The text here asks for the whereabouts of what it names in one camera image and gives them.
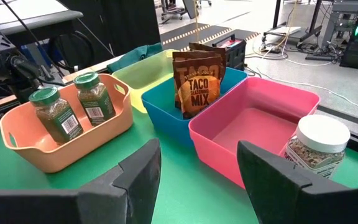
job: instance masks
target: green table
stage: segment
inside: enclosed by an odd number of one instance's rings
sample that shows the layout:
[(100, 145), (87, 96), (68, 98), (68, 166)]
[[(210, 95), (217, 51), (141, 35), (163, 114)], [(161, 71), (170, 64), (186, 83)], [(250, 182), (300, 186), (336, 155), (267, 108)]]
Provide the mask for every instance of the green table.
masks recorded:
[[(245, 190), (200, 162), (194, 149), (156, 133), (147, 114), (133, 113), (127, 132), (56, 174), (44, 174), (8, 150), (0, 133), (0, 189), (76, 189), (159, 138), (162, 173), (153, 223), (258, 223)], [(358, 152), (346, 152), (334, 180), (356, 188)]]

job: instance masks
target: orange basket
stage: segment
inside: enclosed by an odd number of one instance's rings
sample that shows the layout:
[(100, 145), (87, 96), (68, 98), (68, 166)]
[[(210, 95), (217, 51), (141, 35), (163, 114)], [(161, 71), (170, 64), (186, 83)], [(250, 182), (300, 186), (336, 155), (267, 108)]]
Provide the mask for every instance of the orange basket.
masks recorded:
[(4, 144), (14, 150), (36, 168), (47, 172), (58, 172), (99, 146), (128, 130), (133, 123), (129, 87), (107, 74), (100, 74), (116, 110), (115, 117), (93, 127), (77, 98), (74, 84), (60, 90), (80, 121), (84, 133), (59, 146), (49, 135), (32, 104), (24, 103), (6, 113), (0, 120)]

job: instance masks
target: white jar lid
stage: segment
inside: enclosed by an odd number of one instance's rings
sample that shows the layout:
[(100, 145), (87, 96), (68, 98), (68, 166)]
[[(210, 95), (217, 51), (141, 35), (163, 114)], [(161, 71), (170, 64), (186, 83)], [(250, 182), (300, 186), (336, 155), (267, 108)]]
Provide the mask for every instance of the white jar lid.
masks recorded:
[(351, 133), (340, 121), (313, 114), (300, 119), (296, 136), (304, 145), (316, 151), (335, 153), (346, 148)]

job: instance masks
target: barcode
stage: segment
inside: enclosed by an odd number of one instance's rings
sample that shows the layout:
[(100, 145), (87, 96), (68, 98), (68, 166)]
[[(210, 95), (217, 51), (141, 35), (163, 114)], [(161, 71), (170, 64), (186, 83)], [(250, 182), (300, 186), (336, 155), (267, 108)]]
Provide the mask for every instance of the barcode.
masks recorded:
[(86, 113), (89, 115), (90, 118), (104, 117), (100, 108), (86, 108)]
[(70, 133), (70, 131), (72, 131), (73, 129), (75, 129), (77, 125), (78, 121), (77, 119), (75, 119), (74, 115), (71, 115), (67, 120), (65, 120), (65, 122), (62, 123), (63, 129), (67, 134)]

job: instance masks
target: clear plastic jar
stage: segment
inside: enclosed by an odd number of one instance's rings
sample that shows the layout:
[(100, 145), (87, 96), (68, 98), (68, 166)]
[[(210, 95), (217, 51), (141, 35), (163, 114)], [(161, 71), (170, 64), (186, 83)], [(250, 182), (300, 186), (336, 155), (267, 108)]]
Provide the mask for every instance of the clear plastic jar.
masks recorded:
[(83, 133), (70, 104), (60, 98), (55, 87), (43, 88), (30, 95), (29, 101), (45, 129), (57, 144), (65, 144)]
[(100, 82), (97, 73), (78, 75), (74, 79), (74, 84), (78, 89), (78, 99), (93, 126), (116, 115), (107, 88)]
[(334, 118), (308, 115), (299, 121), (285, 158), (315, 174), (330, 178), (345, 156), (349, 129)]

